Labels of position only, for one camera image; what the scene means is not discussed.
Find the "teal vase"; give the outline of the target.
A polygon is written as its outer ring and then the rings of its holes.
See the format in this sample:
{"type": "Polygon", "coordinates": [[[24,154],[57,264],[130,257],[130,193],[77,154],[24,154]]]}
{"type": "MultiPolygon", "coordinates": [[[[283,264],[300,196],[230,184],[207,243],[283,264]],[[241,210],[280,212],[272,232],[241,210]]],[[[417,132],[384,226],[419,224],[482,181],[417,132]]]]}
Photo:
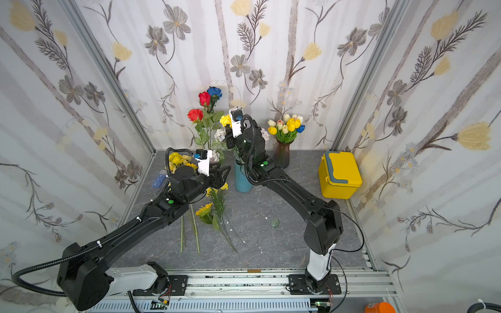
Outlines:
{"type": "Polygon", "coordinates": [[[243,165],[235,162],[235,188],[238,192],[247,193],[253,189],[253,185],[245,176],[243,165]]]}

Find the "small sunflower stem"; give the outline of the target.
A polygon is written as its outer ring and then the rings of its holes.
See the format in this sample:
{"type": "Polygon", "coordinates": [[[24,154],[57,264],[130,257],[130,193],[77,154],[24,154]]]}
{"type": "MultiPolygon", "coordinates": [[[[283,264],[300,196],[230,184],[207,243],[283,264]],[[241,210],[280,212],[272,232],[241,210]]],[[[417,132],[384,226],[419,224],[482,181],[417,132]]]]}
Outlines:
{"type": "Polygon", "coordinates": [[[204,224],[212,225],[214,230],[221,231],[219,217],[213,203],[208,203],[205,206],[199,208],[199,210],[196,212],[196,216],[204,224]]]}

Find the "dark glass vase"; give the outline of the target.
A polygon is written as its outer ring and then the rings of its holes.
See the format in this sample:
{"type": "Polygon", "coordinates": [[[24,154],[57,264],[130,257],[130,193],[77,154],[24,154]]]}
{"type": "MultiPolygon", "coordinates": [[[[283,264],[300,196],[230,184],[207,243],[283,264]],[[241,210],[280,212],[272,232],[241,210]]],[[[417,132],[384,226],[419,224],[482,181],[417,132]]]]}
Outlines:
{"type": "Polygon", "coordinates": [[[287,168],[290,164],[290,143],[278,142],[273,161],[276,166],[287,168]]]}

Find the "single yellow marigold stem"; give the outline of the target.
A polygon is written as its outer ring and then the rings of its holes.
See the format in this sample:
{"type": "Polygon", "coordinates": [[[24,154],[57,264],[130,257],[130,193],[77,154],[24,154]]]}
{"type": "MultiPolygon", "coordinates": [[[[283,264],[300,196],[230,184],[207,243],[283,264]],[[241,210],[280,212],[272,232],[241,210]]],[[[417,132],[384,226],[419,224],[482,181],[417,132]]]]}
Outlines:
{"type": "Polygon", "coordinates": [[[228,222],[228,218],[225,215],[226,204],[225,204],[225,192],[228,190],[228,183],[225,183],[220,189],[212,189],[211,199],[214,206],[214,228],[219,230],[223,235],[226,242],[230,245],[234,252],[237,252],[235,245],[233,244],[228,229],[225,222],[228,222]]]}

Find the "yellow rose bunch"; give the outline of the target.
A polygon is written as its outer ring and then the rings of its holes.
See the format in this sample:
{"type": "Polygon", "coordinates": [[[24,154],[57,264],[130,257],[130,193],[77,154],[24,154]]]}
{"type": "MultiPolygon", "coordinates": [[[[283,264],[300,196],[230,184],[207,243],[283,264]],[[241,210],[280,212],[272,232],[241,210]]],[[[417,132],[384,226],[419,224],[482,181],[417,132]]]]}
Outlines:
{"type": "MultiPolygon", "coordinates": [[[[182,166],[188,166],[192,168],[194,170],[194,173],[196,173],[198,169],[197,165],[194,163],[194,159],[191,156],[181,155],[179,152],[173,152],[168,156],[168,166],[164,167],[164,169],[166,170],[169,169],[171,173],[175,173],[176,170],[181,168],[182,166]]],[[[200,242],[198,236],[198,227],[195,221],[195,214],[192,204],[189,204],[188,221],[190,222],[190,225],[193,229],[193,233],[196,240],[196,250],[197,253],[199,254],[200,242]]]]}

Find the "yellow poppy flower stem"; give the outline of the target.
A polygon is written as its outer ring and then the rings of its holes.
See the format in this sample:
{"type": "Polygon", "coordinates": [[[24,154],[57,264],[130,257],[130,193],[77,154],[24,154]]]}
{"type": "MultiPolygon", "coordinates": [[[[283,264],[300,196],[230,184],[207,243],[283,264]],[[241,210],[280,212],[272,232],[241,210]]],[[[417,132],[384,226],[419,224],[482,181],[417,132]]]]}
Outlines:
{"type": "Polygon", "coordinates": [[[180,233],[180,253],[182,254],[185,247],[185,219],[181,216],[181,233],[180,233]]]}

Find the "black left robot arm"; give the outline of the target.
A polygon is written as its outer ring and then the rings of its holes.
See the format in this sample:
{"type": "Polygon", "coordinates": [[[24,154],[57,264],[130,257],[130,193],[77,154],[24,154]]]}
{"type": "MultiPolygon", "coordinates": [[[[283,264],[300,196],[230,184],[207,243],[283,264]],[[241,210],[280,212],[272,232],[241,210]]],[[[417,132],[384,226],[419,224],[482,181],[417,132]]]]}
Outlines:
{"type": "Polygon", "coordinates": [[[205,196],[208,188],[222,187],[230,166],[210,163],[208,150],[198,149],[184,153],[196,160],[197,169],[181,166],[168,172],[168,184],[159,195],[147,203],[140,214],[108,235],[80,246],[68,246],[60,259],[21,269],[12,275],[17,286],[54,297],[66,297],[79,311],[98,304],[105,297],[117,293],[144,290],[161,296],[169,290],[168,273],[159,264],[148,262],[138,267],[114,267],[127,251],[153,233],[171,225],[182,217],[190,204],[205,196]],[[49,267],[59,267],[57,285],[60,291],[28,283],[22,276],[49,267]]]}

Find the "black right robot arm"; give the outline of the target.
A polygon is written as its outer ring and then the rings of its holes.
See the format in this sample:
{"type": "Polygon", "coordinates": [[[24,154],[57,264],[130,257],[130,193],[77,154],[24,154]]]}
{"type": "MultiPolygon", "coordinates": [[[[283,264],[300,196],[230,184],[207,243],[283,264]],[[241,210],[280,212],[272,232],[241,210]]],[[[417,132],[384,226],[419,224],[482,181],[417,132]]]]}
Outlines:
{"type": "Polygon", "coordinates": [[[306,223],[304,241],[310,248],[305,278],[298,288],[303,293],[321,294],[333,288],[328,285],[331,260],[341,235],[343,217],[351,218],[339,209],[337,202],[325,202],[295,182],[266,153],[260,127],[248,114],[236,110],[230,114],[231,125],[225,126],[227,146],[237,150],[243,174],[255,186],[274,191],[295,209],[306,223]]]}

